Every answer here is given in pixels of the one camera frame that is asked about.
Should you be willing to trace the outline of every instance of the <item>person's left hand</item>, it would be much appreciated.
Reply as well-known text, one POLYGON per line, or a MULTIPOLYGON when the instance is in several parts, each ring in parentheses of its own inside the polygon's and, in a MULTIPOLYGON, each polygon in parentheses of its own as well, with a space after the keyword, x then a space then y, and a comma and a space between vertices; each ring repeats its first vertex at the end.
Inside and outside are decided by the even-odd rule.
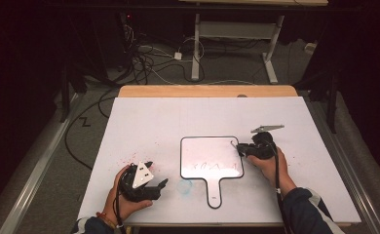
MULTIPOLYGON (((115 205, 115 198, 117 195, 117 185, 118 180, 120 179, 120 176, 123 174, 123 172, 129 167, 130 165, 126 165, 117 175, 114 179, 114 185, 111 188, 110 192, 108 193, 107 200, 105 201, 105 207, 102 211, 104 214, 106 214, 106 217, 111 220, 112 223, 115 225, 119 224, 117 222, 117 217, 115 216, 113 206, 115 205)), ((128 201, 124 196, 119 196, 119 205, 120 205, 120 214, 122 221, 126 220, 132 213, 142 210, 144 208, 150 207, 153 205, 153 202, 150 200, 144 200, 141 202, 131 202, 128 201)))

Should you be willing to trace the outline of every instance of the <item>person's right hand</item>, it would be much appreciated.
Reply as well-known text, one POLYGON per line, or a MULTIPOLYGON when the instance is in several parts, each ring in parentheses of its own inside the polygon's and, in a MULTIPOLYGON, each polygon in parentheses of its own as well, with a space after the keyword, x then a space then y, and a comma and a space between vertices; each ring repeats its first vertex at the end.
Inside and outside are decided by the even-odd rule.
MULTIPOLYGON (((282 195, 285 196, 290 190, 296 187, 293 180, 287 172, 287 162, 284 153, 278 148, 279 156, 279 182, 282 190, 282 195)), ((247 155, 250 162, 262 170, 263 175, 270 181, 273 187, 276 186, 276 160, 275 157, 261 160, 253 155, 247 155)))

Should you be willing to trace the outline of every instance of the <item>white desk leg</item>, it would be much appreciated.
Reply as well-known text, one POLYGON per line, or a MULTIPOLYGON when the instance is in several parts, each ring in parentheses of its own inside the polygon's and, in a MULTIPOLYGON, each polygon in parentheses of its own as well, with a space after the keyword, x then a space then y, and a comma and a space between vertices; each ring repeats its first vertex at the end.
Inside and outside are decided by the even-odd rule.
POLYGON ((191 79, 194 81, 199 80, 199 38, 200 38, 200 14, 196 14, 196 21, 194 24, 194 56, 193 66, 191 69, 191 79))
POLYGON ((273 30, 272 40, 270 41, 269 53, 263 53, 263 62, 266 67, 266 71, 269 77, 269 81, 272 85, 278 84, 278 78, 276 78, 275 69, 273 68, 272 58, 273 51, 275 50, 276 43, 278 43, 279 33, 281 32, 282 23, 284 22, 285 16, 279 16, 278 22, 276 23, 275 29, 273 30))

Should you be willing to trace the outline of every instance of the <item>hand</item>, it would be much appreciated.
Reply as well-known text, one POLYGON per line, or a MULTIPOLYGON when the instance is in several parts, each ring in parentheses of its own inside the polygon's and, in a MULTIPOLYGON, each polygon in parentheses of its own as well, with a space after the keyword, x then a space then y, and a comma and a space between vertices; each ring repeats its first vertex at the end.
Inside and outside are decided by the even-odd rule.
MULTIPOLYGON (((282 196, 285 196, 290 190, 296 187, 296 184, 290 178, 287 172, 287 162, 284 153, 278 148, 278 157, 279 157, 279 182, 282 190, 282 196)), ((261 160, 253 155, 248 155, 247 158, 252 164, 257 166, 262 170, 263 175, 269 179, 273 187, 276 186, 276 160, 275 157, 270 159, 261 160)))
MULTIPOLYGON (((115 205, 115 198, 117 195, 117 185, 118 180, 120 179, 120 176, 123 174, 123 172, 129 167, 130 165, 126 165, 117 175, 114 179, 114 185, 111 188, 110 192, 108 193, 107 200, 105 201, 105 207, 102 211, 104 214, 106 214, 106 217, 111 220, 114 224, 118 224, 117 217, 114 214, 115 208, 113 206, 115 205)), ((144 208, 150 207, 153 205, 153 202, 150 200, 144 200, 141 202, 131 202, 128 201, 124 196, 119 196, 119 205, 120 205, 120 214, 122 221, 126 220, 132 213, 142 210, 144 208)))

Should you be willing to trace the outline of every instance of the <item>white table surface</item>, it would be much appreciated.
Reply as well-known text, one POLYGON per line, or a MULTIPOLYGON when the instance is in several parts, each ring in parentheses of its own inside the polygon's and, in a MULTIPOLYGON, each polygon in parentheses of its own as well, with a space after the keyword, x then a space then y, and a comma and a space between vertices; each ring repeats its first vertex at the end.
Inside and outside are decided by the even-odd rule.
POLYGON ((274 189, 245 158, 243 177, 221 180, 218 209, 208 205, 203 180, 180 176, 183 137, 234 136, 251 142, 250 130, 280 124, 285 127, 271 134, 296 184, 317 191, 335 222, 361 222, 302 97, 116 98, 79 217, 102 211, 115 174, 126 164, 153 161, 150 183, 169 182, 161 198, 126 225, 281 224, 274 189))

